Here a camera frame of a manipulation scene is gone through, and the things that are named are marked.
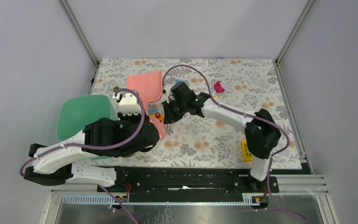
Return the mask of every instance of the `red toy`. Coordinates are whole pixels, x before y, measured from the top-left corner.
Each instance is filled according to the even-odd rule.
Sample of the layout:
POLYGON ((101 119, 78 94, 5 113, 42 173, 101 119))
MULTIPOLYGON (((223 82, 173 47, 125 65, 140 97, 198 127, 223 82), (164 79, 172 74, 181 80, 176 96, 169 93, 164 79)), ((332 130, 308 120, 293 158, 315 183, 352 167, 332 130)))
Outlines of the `red toy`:
POLYGON ((224 91, 225 91, 224 88, 221 86, 220 82, 221 82, 221 81, 217 81, 217 82, 215 83, 215 85, 213 85, 213 87, 214 87, 215 90, 216 90, 216 93, 221 93, 221 92, 224 92, 224 91))

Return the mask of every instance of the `green plastic bowl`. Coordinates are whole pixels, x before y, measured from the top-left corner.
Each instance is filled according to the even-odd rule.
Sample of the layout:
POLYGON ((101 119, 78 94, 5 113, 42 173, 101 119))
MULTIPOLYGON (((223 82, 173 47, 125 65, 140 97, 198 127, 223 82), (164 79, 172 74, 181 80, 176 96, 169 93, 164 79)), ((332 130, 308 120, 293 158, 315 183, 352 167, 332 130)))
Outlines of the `green plastic bowl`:
POLYGON ((58 115, 57 138, 64 141, 100 118, 118 120, 109 98, 105 95, 87 95, 65 102, 58 115))

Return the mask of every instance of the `tabletop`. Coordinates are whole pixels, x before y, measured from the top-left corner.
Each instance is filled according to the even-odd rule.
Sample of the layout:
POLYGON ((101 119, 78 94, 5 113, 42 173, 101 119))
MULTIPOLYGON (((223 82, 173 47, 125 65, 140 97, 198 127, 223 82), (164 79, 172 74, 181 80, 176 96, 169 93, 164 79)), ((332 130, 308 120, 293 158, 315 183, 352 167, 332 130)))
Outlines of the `tabletop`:
MULTIPOLYGON (((111 99, 113 88, 126 87, 128 75, 162 70, 163 74, 177 64, 191 65, 200 70, 213 86, 221 81, 223 93, 213 94, 222 103, 244 111, 256 112, 267 109, 275 123, 290 136, 289 147, 273 159, 272 168, 300 169, 296 144, 293 141, 289 115, 271 59, 103 59, 91 94, 103 94, 111 99)), ((196 94, 207 92, 202 77, 189 68, 172 70, 165 79, 165 88, 177 81, 184 81, 196 94)), ((117 109, 117 103, 111 99, 117 109)), ((159 102, 151 108, 162 112, 159 102)), ((175 124, 165 126, 167 136, 151 151, 137 152, 129 158, 96 158, 83 162, 97 166, 143 166, 143 167, 197 167, 197 168, 250 168, 244 162, 240 143, 245 135, 221 121, 186 115, 175 124)), ((286 143, 282 135, 278 146, 286 143)))

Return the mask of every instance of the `yellow toy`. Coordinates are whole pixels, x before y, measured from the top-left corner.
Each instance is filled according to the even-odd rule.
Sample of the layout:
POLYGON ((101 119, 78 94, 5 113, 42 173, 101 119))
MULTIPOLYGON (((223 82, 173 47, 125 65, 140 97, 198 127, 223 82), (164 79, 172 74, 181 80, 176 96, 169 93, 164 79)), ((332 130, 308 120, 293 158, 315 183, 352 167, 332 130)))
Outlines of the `yellow toy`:
POLYGON ((248 144, 246 143, 246 140, 242 140, 241 142, 241 148, 242 148, 242 157, 244 162, 252 162, 253 156, 248 150, 248 144))

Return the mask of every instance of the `white wall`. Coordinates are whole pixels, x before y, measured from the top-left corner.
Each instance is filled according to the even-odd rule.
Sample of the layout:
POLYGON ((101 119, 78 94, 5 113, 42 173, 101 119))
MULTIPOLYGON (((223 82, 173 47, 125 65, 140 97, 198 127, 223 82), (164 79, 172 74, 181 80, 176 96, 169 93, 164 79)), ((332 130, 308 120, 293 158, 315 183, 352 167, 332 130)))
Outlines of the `white wall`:
POLYGON ((49 189, 22 179, 29 145, 58 140, 67 99, 93 65, 57 0, 0 0, 0 224, 36 224, 49 189))
POLYGON ((276 58, 307 0, 69 0, 97 56, 276 58))
POLYGON ((282 71, 340 223, 358 223, 358 0, 316 1, 282 71))

